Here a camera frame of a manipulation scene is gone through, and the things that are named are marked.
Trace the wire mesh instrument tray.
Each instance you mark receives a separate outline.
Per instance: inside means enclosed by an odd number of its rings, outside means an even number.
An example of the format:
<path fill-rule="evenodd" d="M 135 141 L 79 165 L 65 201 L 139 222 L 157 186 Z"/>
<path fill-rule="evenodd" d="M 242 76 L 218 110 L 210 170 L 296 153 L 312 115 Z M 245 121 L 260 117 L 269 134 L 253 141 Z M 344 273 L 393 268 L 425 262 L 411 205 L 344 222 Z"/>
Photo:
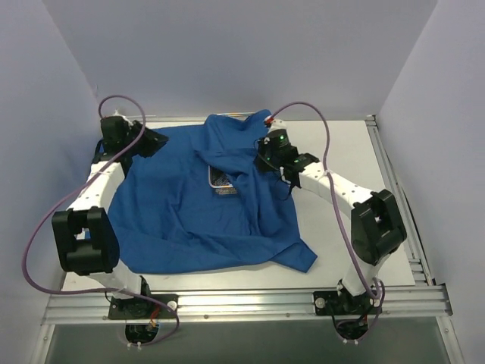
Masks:
<path fill-rule="evenodd" d="M 227 175 L 217 168 L 208 166 L 208 184 L 219 196 L 235 196 L 236 188 L 231 184 Z"/>

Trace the blue surgical drape cloth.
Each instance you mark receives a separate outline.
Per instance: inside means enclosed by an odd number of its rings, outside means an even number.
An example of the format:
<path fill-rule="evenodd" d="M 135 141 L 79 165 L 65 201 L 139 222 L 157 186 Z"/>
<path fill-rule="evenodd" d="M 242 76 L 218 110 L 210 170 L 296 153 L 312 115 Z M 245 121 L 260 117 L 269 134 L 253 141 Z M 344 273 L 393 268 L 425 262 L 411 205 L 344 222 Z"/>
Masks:
<path fill-rule="evenodd" d="M 108 210 L 132 271 L 181 274 L 269 261 L 310 269 L 317 256 L 300 237 L 287 186 L 254 165 L 268 115 L 210 115 L 200 125 L 163 127 L 167 144 L 133 160 Z M 235 196 L 212 190 L 208 166 L 227 175 Z"/>

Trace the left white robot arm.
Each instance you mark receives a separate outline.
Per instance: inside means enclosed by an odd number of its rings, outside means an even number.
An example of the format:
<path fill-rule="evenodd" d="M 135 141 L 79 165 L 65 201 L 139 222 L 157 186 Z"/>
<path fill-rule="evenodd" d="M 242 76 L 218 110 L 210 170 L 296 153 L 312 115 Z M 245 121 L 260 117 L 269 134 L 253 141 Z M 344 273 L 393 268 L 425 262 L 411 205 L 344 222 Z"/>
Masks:
<path fill-rule="evenodd" d="M 128 312 L 144 318 L 153 307 L 149 286 L 122 262 L 108 210 L 133 158 L 152 157 L 169 139 L 120 115 L 103 118 L 101 130 L 86 187 L 66 210 L 52 216 L 58 258 L 65 272 L 113 289 L 115 298 L 126 300 Z"/>

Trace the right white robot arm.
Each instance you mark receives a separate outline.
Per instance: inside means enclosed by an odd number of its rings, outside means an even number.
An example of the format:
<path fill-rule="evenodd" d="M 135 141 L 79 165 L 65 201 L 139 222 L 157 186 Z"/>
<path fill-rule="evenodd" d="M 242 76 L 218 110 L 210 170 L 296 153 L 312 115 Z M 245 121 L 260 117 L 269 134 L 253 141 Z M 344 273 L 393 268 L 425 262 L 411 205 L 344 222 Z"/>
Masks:
<path fill-rule="evenodd" d="M 258 141 L 258 170 L 279 171 L 291 187 L 328 201 L 342 232 L 342 216 L 350 219 L 350 234 L 343 237 L 352 264 L 338 283 L 336 303 L 344 312 L 355 312 L 363 305 L 363 294 L 371 289 L 382 265 L 407 239 L 396 198 L 386 189 L 375 192 L 354 184 L 326 169 L 314 155 L 300 153 L 289 141 L 282 120 L 270 120 L 266 126 L 268 133 Z"/>

